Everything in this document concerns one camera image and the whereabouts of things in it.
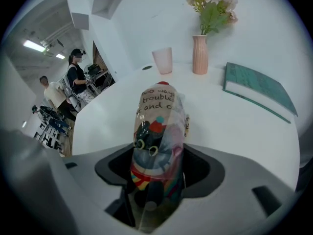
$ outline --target plastic bag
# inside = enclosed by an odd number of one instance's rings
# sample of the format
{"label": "plastic bag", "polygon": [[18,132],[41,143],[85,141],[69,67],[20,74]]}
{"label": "plastic bag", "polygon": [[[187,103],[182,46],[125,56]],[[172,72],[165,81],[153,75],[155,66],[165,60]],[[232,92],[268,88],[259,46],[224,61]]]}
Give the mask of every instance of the plastic bag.
{"label": "plastic bag", "polygon": [[152,211],[164,198],[179,200],[185,131],[186,114],[174,87],[159,82],[141,94],[131,164],[139,206]]}

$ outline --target white shirt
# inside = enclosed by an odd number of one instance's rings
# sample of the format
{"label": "white shirt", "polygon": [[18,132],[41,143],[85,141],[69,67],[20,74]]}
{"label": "white shirt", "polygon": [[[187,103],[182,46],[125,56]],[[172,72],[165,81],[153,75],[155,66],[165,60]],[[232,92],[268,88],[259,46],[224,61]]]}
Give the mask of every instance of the white shirt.
{"label": "white shirt", "polygon": [[56,108],[67,99],[63,93],[58,91],[58,88],[59,86],[56,82],[51,82],[49,83],[48,88],[44,91],[45,98],[51,100]]}

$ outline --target plastic cup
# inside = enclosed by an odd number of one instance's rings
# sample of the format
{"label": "plastic cup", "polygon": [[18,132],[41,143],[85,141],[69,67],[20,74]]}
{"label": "plastic cup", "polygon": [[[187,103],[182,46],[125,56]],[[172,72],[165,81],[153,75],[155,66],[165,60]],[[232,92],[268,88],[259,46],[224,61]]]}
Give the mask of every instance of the plastic cup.
{"label": "plastic cup", "polygon": [[152,51],[156,67],[161,74],[171,73],[173,71],[172,48],[164,48]]}

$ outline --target pink vase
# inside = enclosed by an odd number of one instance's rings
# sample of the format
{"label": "pink vase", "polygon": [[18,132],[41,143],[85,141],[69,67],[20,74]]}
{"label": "pink vase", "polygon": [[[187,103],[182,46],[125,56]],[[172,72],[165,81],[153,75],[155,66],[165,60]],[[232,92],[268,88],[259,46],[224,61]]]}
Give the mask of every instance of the pink vase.
{"label": "pink vase", "polygon": [[192,55],[192,72],[198,75],[207,74],[209,56],[206,46],[206,36],[193,36],[194,50]]}

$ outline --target green leaf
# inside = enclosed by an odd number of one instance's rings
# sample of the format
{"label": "green leaf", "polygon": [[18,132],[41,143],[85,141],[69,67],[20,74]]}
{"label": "green leaf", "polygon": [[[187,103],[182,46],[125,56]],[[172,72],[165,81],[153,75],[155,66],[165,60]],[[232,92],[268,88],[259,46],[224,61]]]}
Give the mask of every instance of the green leaf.
{"label": "green leaf", "polygon": [[223,0],[219,1],[219,3],[217,4],[217,10],[218,10],[218,12],[220,12],[220,13],[224,13],[224,12],[225,12],[226,6],[225,6]]}
{"label": "green leaf", "polygon": [[211,21],[210,26],[211,26],[212,28],[221,27],[221,26],[225,23],[225,21],[227,20],[227,18],[228,18],[228,15],[227,15],[227,14],[218,15],[218,17],[216,18],[216,20]]}
{"label": "green leaf", "polygon": [[211,22],[217,20],[219,12],[217,11],[216,4],[213,2],[208,2],[201,12],[200,20],[204,25],[211,25]]}

